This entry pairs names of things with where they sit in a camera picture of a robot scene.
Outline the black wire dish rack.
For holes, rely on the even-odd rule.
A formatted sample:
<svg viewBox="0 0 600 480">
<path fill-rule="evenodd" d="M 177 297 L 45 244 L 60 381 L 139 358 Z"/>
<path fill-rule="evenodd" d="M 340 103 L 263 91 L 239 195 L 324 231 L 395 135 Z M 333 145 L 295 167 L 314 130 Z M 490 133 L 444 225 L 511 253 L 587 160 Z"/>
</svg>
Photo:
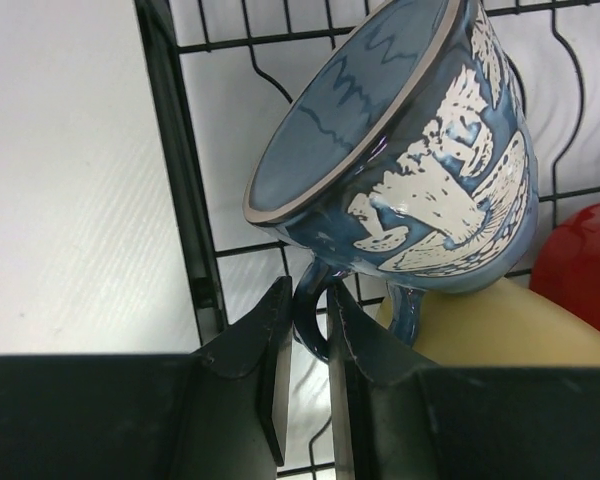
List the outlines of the black wire dish rack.
<svg viewBox="0 0 600 480">
<path fill-rule="evenodd" d="M 258 88 L 274 106 L 296 92 L 265 65 L 294 48 L 335 47 L 369 1 L 140 1 L 143 42 L 196 327 L 211 341 L 259 298 L 262 284 L 232 287 L 230 270 L 257 261 L 292 275 L 298 251 L 254 233 L 213 178 L 227 165 L 210 150 L 227 120 L 244 123 Z M 537 240 L 589 201 L 600 201 L 600 1 L 489 1 L 507 39 L 524 107 L 542 146 Z"/>
</svg>

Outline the red mug black handle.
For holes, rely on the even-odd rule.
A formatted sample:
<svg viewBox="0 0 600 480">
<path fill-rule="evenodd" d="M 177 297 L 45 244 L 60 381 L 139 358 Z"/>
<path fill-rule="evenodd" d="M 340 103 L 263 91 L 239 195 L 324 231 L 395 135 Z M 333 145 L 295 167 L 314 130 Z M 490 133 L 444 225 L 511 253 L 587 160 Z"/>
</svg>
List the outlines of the red mug black handle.
<svg viewBox="0 0 600 480">
<path fill-rule="evenodd" d="M 561 222 L 536 257 L 529 288 L 600 332 L 600 203 Z"/>
</svg>

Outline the yellow mug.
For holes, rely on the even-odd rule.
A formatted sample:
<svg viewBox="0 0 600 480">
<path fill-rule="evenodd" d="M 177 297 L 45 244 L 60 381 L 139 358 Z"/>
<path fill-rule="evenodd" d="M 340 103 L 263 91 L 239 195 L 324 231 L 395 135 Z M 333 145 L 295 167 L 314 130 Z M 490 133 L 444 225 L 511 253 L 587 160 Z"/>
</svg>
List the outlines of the yellow mug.
<svg viewBox="0 0 600 480">
<path fill-rule="evenodd" d="M 443 366 L 600 367 L 600 332 L 501 279 L 473 294 L 426 293 L 414 350 Z"/>
</svg>

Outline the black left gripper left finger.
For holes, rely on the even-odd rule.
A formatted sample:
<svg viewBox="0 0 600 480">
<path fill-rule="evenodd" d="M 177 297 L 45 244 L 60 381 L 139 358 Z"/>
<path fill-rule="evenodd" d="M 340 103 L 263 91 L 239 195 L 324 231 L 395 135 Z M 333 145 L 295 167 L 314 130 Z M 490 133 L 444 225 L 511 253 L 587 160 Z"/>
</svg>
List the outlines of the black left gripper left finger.
<svg viewBox="0 0 600 480">
<path fill-rule="evenodd" d="M 189 354 L 0 356 L 0 479 L 272 479 L 291 281 Z"/>
</svg>

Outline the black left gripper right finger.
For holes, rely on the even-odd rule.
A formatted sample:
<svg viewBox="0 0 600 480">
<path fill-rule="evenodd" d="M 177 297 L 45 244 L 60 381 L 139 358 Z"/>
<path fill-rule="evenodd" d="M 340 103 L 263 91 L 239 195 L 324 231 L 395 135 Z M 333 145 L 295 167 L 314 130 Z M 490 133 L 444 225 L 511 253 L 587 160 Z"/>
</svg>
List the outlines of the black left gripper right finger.
<svg viewBox="0 0 600 480">
<path fill-rule="evenodd" d="M 600 479 L 600 367 L 442 367 L 327 294 L 340 479 Z"/>
</svg>

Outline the blue ceramic jug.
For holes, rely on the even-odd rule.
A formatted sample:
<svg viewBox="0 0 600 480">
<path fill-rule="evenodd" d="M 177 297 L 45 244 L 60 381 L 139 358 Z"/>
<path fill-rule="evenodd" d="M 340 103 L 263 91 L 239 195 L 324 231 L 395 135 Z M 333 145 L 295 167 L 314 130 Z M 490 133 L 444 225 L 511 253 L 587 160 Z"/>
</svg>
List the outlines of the blue ceramic jug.
<svg viewBox="0 0 600 480">
<path fill-rule="evenodd" d="M 479 1 L 387 1 L 291 104 L 247 184 L 253 226 L 309 250 L 299 342 L 326 360 L 322 293 L 383 280 L 390 332 L 418 335 L 427 292 L 502 278 L 537 222 L 537 160 L 515 78 Z"/>
</svg>

